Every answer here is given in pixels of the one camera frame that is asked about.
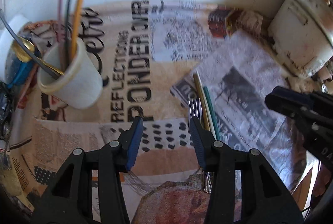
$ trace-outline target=metal screw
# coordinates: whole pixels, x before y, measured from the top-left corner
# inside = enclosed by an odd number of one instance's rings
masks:
[[[258,149],[252,149],[251,150],[251,154],[253,154],[253,155],[259,155],[260,154],[260,152],[259,152],[259,150]]]
[[[73,151],[73,154],[74,155],[79,155],[79,154],[81,154],[82,153],[82,149],[80,149],[80,148],[76,148],[74,151]]]
[[[109,143],[109,145],[110,145],[111,147],[117,147],[117,146],[119,145],[119,141],[117,141],[117,140],[113,140],[113,141],[111,141],[111,142]]]
[[[222,141],[214,141],[213,145],[217,148],[221,148],[223,146],[223,142]]]
[[[312,125],[312,130],[317,131],[319,129],[319,126],[317,126],[315,123]]]

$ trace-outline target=gold spoon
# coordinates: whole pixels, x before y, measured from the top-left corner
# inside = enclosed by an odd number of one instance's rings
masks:
[[[23,42],[23,44],[32,52],[35,52],[35,46],[33,43],[31,43],[30,41],[24,39],[23,37],[20,37],[21,41]],[[31,57],[23,50],[23,48],[21,48],[19,46],[19,44],[14,40],[12,43],[12,49],[15,52],[16,57],[23,63],[27,63],[31,60]],[[43,64],[45,64],[48,68],[52,69],[53,71],[57,72],[60,75],[63,75],[64,72],[62,72],[61,70],[59,70],[58,68],[53,67],[52,65],[50,65],[49,63],[46,63],[46,61],[38,58],[38,60],[40,60]]]

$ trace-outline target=black cable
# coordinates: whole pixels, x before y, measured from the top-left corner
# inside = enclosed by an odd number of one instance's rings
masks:
[[[31,171],[31,169],[30,169],[30,167],[29,167],[29,165],[28,165],[27,161],[25,160],[25,157],[24,157],[24,155],[23,155],[23,154],[21,154],[21,157],[22,157],[22,159],[23,159],[23,161],[24,161],[25,165],[27,166],[27,169],[28,169],[28,171],[30,172],[31,176],[32,176],[32,177],[33,177],[33,178],[36,180],[36,177],[35,177],[34,173]]]
[[[70,7],[71,7],[71,0],[67,0],[66,14],[65,14],[65,61],[66,61],[66,68],[69,66],[68,24],[69,24]]]
[[[304,220],[306,220],[306,219],[307,219],[307,217],[308,217],[308,215],[309,215],[310,211],[311,211],[311,208],[309,208],[309,210],[306,212],[306,215],[305,215],[305,217],[304,217]]]
[[[302,211],[302,213],[305,212],[306,210],[310,209],[310,208],[311,208],[310,206],[309,206],[309,207],[306,207],[306,208]]]

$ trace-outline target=black clamp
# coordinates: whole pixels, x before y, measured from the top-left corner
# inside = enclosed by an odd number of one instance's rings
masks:
[[[269,109],[295,120],[304,136],[303,147],[333,171],[333,96],[297,93],[276,87],[265,98]]]
[[[93,220],[91,200],[92,170],[98,170],[102,223],[129,224],[119,172],[128,172],[134,165],[142,133],[143,121],[135,117],[118,140],[96,151],[75,149],[46,188],[31,223],[98,224]]]
[[[190,119],[190,133],[199,165],[214,172],[206,224],[234,222],[235,170],[241,170],[241,220],[247,224],[299,224],[303,216],[265,157],[257,149],[242,152],[216,141],[197,117]]]

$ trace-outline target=white plastic cup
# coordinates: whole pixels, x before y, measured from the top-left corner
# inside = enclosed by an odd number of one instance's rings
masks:
[[[103,80],[80,38],[77,38],[77,45],[75,58],[63,76],[55,80],[40,68],[37,83],[43,93],[53,95],[74,108],[84,109],[92,106],[101,95]],[[58,45],[44,55],[44,61],[60,69]]]

